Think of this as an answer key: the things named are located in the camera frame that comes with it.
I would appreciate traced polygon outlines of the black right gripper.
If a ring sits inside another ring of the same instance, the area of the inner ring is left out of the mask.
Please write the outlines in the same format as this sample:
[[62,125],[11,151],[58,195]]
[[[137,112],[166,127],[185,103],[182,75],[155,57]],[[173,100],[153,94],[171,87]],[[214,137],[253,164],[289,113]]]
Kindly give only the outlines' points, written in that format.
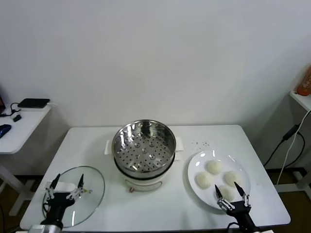
[[218,187],[215,185],[218,206],[222,210],[227,210],[226,214],[236,219],[239,229],[242,233],[260,232],[260,228],[254,224],[249,214],[251,210],[249,194],[246,194],[243,188],[239,186],[237,182],[234,182],[234,185],[239,195],[242,197],[242,200],[235,201],[230,204],[231,191],[225,186]]

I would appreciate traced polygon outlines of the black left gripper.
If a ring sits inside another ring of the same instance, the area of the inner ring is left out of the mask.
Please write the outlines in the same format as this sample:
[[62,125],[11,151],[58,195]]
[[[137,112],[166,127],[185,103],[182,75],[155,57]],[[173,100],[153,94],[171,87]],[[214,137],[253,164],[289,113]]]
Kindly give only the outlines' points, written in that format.
[[62,219],[65,210],[75,203],[75,200],[83,194],[92,194],[91,189],[84,188],[84,174],[78,182],[77,188],[71,193],[55,193],[54,190],[59,181],[60,173],[51,182],[50,186],[45,188],[47,201],[43,203],[43,210],[46,210],[46,217],[41,225],[63,225]]

